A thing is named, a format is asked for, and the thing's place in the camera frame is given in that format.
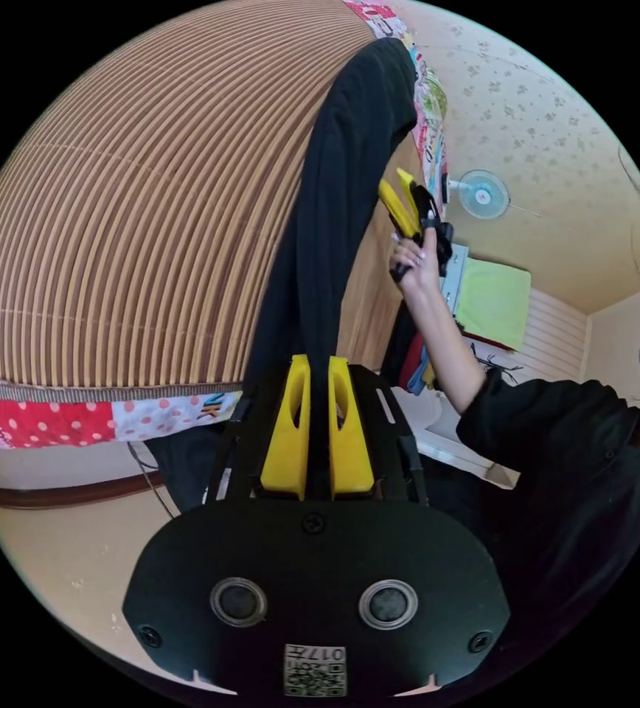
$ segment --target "green towel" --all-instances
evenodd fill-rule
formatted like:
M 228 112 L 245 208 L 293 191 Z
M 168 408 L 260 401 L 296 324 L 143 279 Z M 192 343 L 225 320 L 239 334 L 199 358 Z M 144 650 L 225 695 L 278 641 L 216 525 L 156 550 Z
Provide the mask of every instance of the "green towel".
M 524 342 L 532 276 L 508 265 L 468 258 L 456 318 L 465 334 L 519 351 Z

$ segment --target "qr code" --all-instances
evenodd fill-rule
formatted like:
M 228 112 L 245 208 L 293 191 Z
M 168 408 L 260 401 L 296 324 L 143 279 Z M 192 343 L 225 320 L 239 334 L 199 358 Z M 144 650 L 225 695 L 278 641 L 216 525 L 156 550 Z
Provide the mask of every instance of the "qr code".
M 347 695 L 344 647 L 285 646 L 283 684 L 286 695 L 339 698 Z

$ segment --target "floral wallpaper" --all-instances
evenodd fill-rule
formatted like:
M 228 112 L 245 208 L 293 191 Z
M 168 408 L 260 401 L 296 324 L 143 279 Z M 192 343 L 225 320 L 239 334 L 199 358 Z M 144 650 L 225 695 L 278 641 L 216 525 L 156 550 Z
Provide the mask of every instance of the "floral wallpaper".
M 619 151 L 639 186 L 640 174 L 603 118 L 496 32 L 412 0 L 384 4 L 404 20 L 447 94 L 451 178 L 490 170 L 512 198 L 495 221 L 451 201 L 456 241 L 477 257 L 529 270 L 534 287 L 585 314 L 639 291 L 640 197 Z

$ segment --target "red polka dot cloth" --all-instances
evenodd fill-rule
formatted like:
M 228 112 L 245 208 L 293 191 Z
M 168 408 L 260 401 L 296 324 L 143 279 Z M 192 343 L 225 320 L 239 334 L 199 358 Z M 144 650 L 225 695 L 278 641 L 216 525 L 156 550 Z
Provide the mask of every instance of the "red polka dot cloth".
M 132 442 L 228 420 L 240 392 L 116 403 L 0 400 L 0 448 Z

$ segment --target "wall fan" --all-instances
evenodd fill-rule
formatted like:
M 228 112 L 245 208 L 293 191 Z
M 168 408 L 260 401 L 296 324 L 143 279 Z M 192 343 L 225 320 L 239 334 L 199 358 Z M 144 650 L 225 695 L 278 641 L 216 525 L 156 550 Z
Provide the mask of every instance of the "wall fan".
M 471 170 L 458 181 L 444 174 L 443 198 L 447 204 L 451 192 L 458 193 L 458 199 L 468 214 L 478 219 L 496 219 L 509 206 L 509 191 L 506 184 L 486 170 Z

